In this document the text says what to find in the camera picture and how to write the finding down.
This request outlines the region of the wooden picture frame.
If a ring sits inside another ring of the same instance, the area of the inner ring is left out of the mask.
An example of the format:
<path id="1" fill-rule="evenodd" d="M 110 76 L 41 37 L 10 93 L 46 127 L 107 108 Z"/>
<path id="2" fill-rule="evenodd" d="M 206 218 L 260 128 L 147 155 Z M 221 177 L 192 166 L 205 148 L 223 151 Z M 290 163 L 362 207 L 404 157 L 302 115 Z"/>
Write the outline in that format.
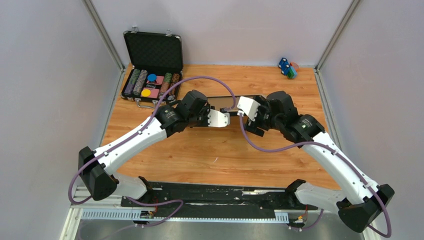
<path id="1" fill-rule="evenodd" d="M 247 117 L 251 122 L 258 122 L 260 110 L 267 109 L 268 103 L 262 95 L 212 96 L 193 118 L 190 127 L 225 128 L 230 125 L 231 118 Z"/>

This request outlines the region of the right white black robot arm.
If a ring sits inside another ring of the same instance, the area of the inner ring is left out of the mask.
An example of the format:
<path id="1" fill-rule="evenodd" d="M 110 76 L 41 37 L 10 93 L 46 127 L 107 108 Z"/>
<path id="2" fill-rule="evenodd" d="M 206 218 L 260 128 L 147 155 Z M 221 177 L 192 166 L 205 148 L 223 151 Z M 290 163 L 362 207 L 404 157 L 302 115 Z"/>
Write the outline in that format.
<path id="1" fill-rule="evenodd" d="M 263 136 L 265 131 L 279 131 L 290 142 L 313 157 L 335 180 L 339 190 L 315 186 L 298 179 L 285 195 L 292 209 L 311 205 L 336 213 L 351 230 L 361 233 L 372 227 L 372 222 L 383 215 L 387 232 L 392 235 L 392 225 L 387 206 L 394 189 L 388 184 L 378 184 L 360 170 L 335 144 L 324 126 L 312 115 L 300 114 L 289 94 L 277 91 L 267 97 L 241 96 L 237 103 L 238 116 L 247 117 L 240 127 L 242 134 Z"/>

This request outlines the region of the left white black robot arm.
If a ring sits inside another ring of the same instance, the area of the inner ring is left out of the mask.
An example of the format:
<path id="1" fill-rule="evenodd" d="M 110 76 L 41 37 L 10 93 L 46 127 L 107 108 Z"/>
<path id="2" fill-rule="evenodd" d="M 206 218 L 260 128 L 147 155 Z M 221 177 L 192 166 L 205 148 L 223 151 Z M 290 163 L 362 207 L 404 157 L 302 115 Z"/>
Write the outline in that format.
<path id="1" fill-rule="evenodd" d="M 139 177 L 118 174 L 117 170 L 147 147 L 190 127 L 219 127 L 220 111 L 197 90 L 189 91 L 175 105 L 155 109 L 139 126 L 117 140 L 94 150 L 78 152 L 77 176 L 89 192 L 87 200 L 100 201 L 113 194 L 130 197 L 140 206 L 149 206 L 153 193 Z"/>

